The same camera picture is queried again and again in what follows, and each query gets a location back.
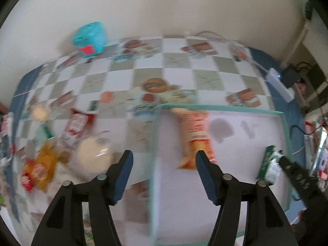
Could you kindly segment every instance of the red ketchup packet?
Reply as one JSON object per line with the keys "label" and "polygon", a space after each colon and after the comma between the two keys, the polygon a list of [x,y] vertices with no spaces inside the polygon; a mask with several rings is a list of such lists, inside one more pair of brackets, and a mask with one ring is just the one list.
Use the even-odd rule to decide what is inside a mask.
{"label": "red ketchup packet", "polygon": [[28,192],[31,193],[34,187],[32,178],[30,176],[31,167],[33,166],[34,161],[30,159],[25,159],[25,165],[22,168],[21,174],[21,184],[22,187]]}
{"label": "red ketchup packet", "polygon": [[73,108],[71,111],[72,116],[68,121],[60,140],[65,146],[75,148],[85,130],[92,125],[96,115],[85,114]]}
{"label": "red ketchup packet", "polygon": [[182,146],[181,169],[196,170],[195,156],[199,150],[204,150],[209,161],[215,164],[211,140],[208,138],[208,118],[205,111],[191,111],[186,108],[172,108],[178,116],[179,133]]}

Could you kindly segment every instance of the white tray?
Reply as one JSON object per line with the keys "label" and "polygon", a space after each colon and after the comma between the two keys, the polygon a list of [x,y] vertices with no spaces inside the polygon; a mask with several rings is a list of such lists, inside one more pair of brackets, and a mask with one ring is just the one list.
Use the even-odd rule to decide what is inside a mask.
{"label": "white tray", "polygon": [[[290,154],[283,114],[254,112],[249,108],[224,109],[239,112],[208,110],[209,138],[217,163],[224,173],[234,175],[239,181],[255,183],[267,146],[276,145],[276,149],[283,150],[287,156]],[[161,112],[157,141],[152,193],[154,244],[207,244],[219,207],[208,200],[197,171],[177,169],[181,159],[178,122],[169,110]],[[285,175],[281,173],[270,188],[280,205],[288,209],[290,186]],[[242,202],[238,236],[245,230],[246,214],[247,202]]]}

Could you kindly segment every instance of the table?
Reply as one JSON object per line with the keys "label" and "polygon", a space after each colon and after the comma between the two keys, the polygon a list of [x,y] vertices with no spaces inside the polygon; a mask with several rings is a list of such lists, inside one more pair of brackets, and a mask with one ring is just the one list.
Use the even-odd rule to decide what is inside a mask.
{"label": "table", "polygon": [[[190,46],[200,43],[205,50],[191,49]],[[17,149],[33,140],[39,127],[30,116],[22,119],[20,115],[32,97],[36,96],[38,104],[48,107],[62,94],[73,91],[74,108],[97,114],[94,131],[111,131],[108,138],[117,156],[124,149],[134,153],[134,166],[124,197],[111,211],[123,245],[147,244],[149,242],[138,234],[147,233],[149,228],[150,169],[147,164],[152,158],[150,138],[154,125],[151,114],[136,118],[136,112],[144,106],[147,106],[146,112],[151,112],[150,102],[227,105],[226,96],[246,88],[252,88],[256,93],[261,109],[274,110],[261,74],[235,55],[235,46],[240,47],[247,59],[252,59],[250,50],[237,42],[193,36],[151,36],[110,41],[102,55],[80,58],[77,64],[60,72],[56,71],[57,66],[68,57],[44,64],[22,79],[15,95],[29,92],[13,98],[10,107],[16,112]],[[107,103],[99,103],[104,91],[111,92],[113,98]],[[68,119],[69,111],[66,111],[51,119],[48,125],[56,136],[60,136]],[[38,189],[31,195],[25,192],[20,185],[21,167],[22,160],[15,157],[6,171],[6,180],[12,222],[25,246],[31,243],[51,199]],[[75,174],[63,172],[59,176],[61,180],[67,177],[73,178]],[[75,183],[85,180],[73,179]],[[92,245],[86,206],[84,216],[87,242]]]}

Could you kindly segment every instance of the black device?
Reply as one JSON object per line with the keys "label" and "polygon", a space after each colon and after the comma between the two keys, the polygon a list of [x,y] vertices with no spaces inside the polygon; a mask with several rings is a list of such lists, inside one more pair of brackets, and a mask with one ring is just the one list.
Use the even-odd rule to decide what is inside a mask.
{"label": "black device", "polygon": [[[115,205],[122,198],[132,165],[133,154],[126,150],[119,163],[113,164],[106,174],[78,185],[65,181],[42,218],[32,246],[86,246],[83,201],[89,202],[96,246],[120,246],[108,205]],[[234,245],[243,201],[248,202],[244,246],[328,245],[327,199],[297,163],[291,163],[283,156],[279,165],[307,207],[302,217],[305,233],[298,241],[265,181],[239,182],[232,175],[224,174],[218,165],[211,164],[204,151],[196,154],[196,166],[206,194],[214,205],[220,205],[209,246]],[[2,219],[0,228],[0,239],[5,246],[19,246]]]}
{"label": "black device", "polygon": [[293,64],[289,64],[288,67],[281,72],[280,81],[287,89],[300,79],[301,77],[296,73],[296,67]]}

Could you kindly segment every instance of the checkered tablecloth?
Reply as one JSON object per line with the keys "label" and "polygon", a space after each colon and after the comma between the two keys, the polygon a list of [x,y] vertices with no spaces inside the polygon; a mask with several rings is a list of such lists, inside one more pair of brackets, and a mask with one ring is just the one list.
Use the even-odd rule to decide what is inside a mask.
{"label": "checkered tablecloth", "polygon": [[[141,41],[142,47],[133,49],[131,53],[131,50],[126,49],[126,43],[131,40]],[[204,52],[203,56],[195,57],[181,49],[204,42],[211,46],[211,54]],[[258,108],[274,110],[261,74],[248,61],[233,55],[232,43],[242,47],[237,42],[193,36],[151,36],[110,41],[100,56],[81,58],[77,64],[62,71],[56,68],[68,57],[45,64],[33,84],[26,105],[35,96],[38,104],[47,107],[61,95],[73,91],[74,108],[97,114],[94,130],[110,131],[108,137],[113,152],[120,155],[125,149],[132,150],[134,164],[127,190],[123,200],[111,208],[123,245],[149,244],[147,192],[152,173],[150,138],[153,122],[133,117],[135,109],[142,104],[140,101],[149,99],[149,96],[145,96],[145,82],[149,79],[162,79],[164,82],[166,91],[152,92],[152,102],[228,105],[227,96],[251,88],[261,102]],[[247,59],[251,60],[250,51],[244,48],[244,52]],[[101,93],[105,91],[111,92],[113,98],[110,102],[100,103]],[[54,135],[61,135],[69,117],[67,110],[49,121],[48,125]],[[31,117],[20,120],[16,133],[17,149],[34,139],[39,125]],[[27,194],[19,180],[21,166],[19,160],[14,160],[18,210],[22,219],[25,219],[22,225],[33,236],[38,220],[29,220],[22,215],[42,215],[44,209],[40,208],[46,206],[38,206],[39,196],[30,197],[26,201]]]}

